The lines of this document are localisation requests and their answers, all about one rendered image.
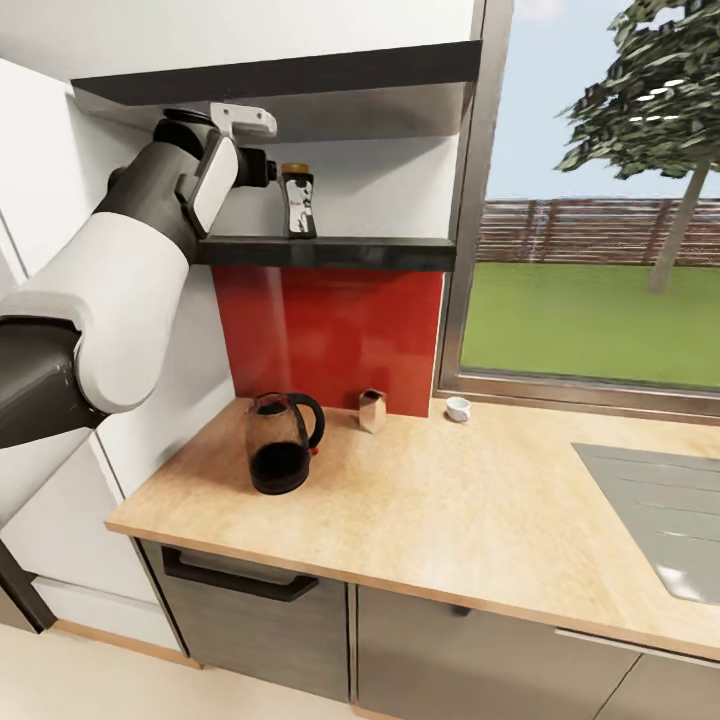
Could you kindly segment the coffee cup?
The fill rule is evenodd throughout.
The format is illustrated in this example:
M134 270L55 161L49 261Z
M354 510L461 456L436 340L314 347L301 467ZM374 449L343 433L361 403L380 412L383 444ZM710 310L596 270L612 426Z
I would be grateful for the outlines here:
M470 402L461 397L451 397L445 401L447 414L454 420L469 421Z

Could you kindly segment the bottle of coffee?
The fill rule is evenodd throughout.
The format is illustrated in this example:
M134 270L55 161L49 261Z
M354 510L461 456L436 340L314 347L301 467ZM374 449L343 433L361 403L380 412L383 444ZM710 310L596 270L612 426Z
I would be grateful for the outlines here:
M279 187L285 202L283 237L290 240L316 239L317 231L311 211L311 194L315 176L309 173L309 165L283 163L279 175Z

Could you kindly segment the electric kettle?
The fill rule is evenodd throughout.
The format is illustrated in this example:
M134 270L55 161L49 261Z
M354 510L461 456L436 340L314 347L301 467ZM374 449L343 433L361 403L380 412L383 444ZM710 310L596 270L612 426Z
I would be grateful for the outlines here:
M315 432L307 434L297 405L315 413ZM311 455L325 431L321 406L301 393L263 393L254 399L246 414L247 460L251 481L259 493L285 495L307 480Z

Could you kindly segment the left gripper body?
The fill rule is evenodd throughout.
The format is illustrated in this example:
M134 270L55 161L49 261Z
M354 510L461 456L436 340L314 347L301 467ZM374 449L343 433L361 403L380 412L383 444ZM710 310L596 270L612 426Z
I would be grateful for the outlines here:
M267 187L269 182L265 152L262 149L245 149L244 146L235 146L235 150L239 171L233 187Z

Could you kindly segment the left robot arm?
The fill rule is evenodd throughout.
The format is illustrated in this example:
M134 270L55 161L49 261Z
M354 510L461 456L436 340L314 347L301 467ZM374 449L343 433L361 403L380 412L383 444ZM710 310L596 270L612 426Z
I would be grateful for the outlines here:
M158 388L182 286L232 187L279 181L261 108L163 110L70 243L0 302L0 531L109 415Z

